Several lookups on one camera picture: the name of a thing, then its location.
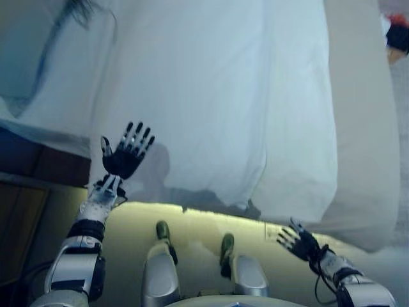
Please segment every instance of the dark wood panel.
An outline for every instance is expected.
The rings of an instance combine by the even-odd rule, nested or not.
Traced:
[[[45,147],[33,177],[57,184],[83,187],[88,183],[90,165],[89,159]]]
[[[14,190],[9,185],[4,189]],[[0,283],[18,279],[26,259],[31,240],[41,216],[46,190],[18,188],[19,193],[3,225],[3,236],[0,241]]]
[[[20,188],[14,185],[0,184],[0,242],[3,239],[10,214],[19,196]]]
[[[4,129],[0,129],[0,144],[0,171],[30,176],[43,146]]]

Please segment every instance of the pillow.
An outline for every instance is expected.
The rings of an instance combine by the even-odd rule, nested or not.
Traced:
[[[30,99],[66,1],[5,0],[0,9],[0,95]]]

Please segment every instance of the cable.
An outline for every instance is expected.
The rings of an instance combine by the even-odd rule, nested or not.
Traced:
[[[337,302],[337,299],[334,299],[334,300],[328,301],[328,302],[322,302],[322,301],[318,298],[318,282],[320,281],[320,278],[323,280],[324,284],[326,284],[326,286],[328,287],[328,289],[329,289],[335,296],[337,295],[336,290],[334,290],[334,289],[330,286],[330,284],[327,282],[327,280],[326,280],[324,274],[322,273],[321,260],[322,260],[322,258],[323,258],[323,255],[325,255],[325,253],[326,253],[327,251],[331,251],[331,250],[329,249],[328,244],[324,245],[324,246],[322,247],[322,249],[320,250],[320,252],[319,252],[319,256],[318,256],[318,277],[317,277],[317,280],[316,280],[316,282],[315,282],[315,288],[314,288],[315,298],[316,298],[316,300],[317,300],[322,306],[328,306],[328,305],[331,305],[331,304],[334,304],[334,303]]]
[[[17,280],[18,280],[17,278],[12,278],[12,279],[9,279],[9,280],[5,280],[4,282],[0,283],[0,288],[4,287],[4,286],[7,286],[7,285],[9,285],[11,283],[15,283]]]
[[[27,284],[28,284],[28,288],[29,288],[29,295],[30,295],[30,297],[32,298],[33,301],[35,301],[35,300],[38,298],[38,297],[36,297],[36,296],[34,295],[33,284],[34,284],[34,282],[35,282],[35,279],[38,277],[38,275],[39,275],[41,272],[43,272],[44,270],[49,269],[50,266],[51,266],[51,264],[48,265],[48,266],[45,266],[45,267],[42,267],[42,268],[38,269],[38,270],[33,274],[33,276],[30,278],[29,282],[27,283]]]
[[[322,278],[324,280],[324,277],[318,276],[317,280],[315,282],[315,288],[314,288],[315,298],[316,298],[317,302],[319,302],[319,304],[322,305],[322,306],[328,306],[328,305],[331,305],[331,304],[335,304],[337,302],[336,299],[334,299],[332,301],[328,301],[328,302],[323,302],[318,298],[318,282],[320,281],[320,278]]]
[[[54,261],[50,260],[47,262],[43,262],[41,264],[35,265],[34,267],[28,269],[27,271],[23,272],[20,276],[20,278],[16,281],[16,284],[13,287],[12,294],[10,296],[10,302],[8,304],[9,307],[14,306],[14,300],[15,300],[15,295],[17,293],[17,289],[20,287],[21,283],[24,281],[24,279],[29,276],[32,273],[37,273],[37,271],[43,271],[44,269],[50,267]]]

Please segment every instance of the wooden cabinet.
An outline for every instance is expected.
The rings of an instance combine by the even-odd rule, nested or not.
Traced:
[[[0,183],[0,285],[20,278],[47,190]]]

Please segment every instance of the grey carpet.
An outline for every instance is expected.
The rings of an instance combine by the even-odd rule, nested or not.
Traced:
[[[391,65],[401,152],[399,216],[392,245],[409,244],[409,57]]]

